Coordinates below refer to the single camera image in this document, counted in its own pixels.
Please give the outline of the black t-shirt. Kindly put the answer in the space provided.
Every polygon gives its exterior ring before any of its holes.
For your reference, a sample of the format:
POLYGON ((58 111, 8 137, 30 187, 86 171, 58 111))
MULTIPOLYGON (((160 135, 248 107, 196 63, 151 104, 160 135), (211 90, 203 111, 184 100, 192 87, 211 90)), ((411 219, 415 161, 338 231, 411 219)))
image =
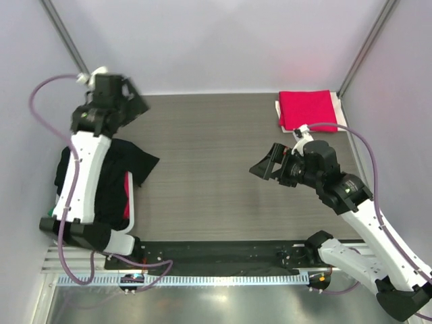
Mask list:
POLYGON ((80 156, 80 169, 67 220, 79 217, 83 221, 102 223, 113 229, 110 198, 114 181, 122 172, 129 171, 134 185, 141 186, 159 158, 119 138, 112 139, 110 144, 101 143, 96 154, 82 148, 78 141, 75 144, 80 156))

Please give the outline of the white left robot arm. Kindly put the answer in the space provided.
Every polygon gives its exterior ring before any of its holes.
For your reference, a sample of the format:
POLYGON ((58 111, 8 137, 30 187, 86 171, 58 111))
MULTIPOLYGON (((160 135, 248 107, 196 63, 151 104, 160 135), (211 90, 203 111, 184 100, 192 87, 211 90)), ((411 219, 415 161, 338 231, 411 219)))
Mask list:
POLYGON ((77 81, 87 86, 85 102, 72 113, 70 149, 63 188, 50 218, 39 227, 67 244, 107 254, 120 254, 129 269, 137 269, 144 253, 127 231, 95 221, 95 198, 103 161, 117 131, 149 110, 128 77, 109 72, 105 66, 77 81))

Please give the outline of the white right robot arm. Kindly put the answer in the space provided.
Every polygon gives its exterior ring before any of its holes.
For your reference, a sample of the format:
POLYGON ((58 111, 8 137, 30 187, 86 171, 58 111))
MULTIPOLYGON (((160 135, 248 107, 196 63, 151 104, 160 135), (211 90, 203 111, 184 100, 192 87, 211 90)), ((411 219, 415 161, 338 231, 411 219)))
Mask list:
POLYGON ((337 267, 366 287, 381 308, 404 322, 431 301, 431 267, 418 257, 386 219, 373 190, 356 175, 341 170, 336 151, 303 125, 293 132, 290 148, 275 143, 249 172, 287 187, 305 185, 348 223, 371 249, 374 259, 349 249, 331 234, 319 231, 304 243, 305 261, 337 267))

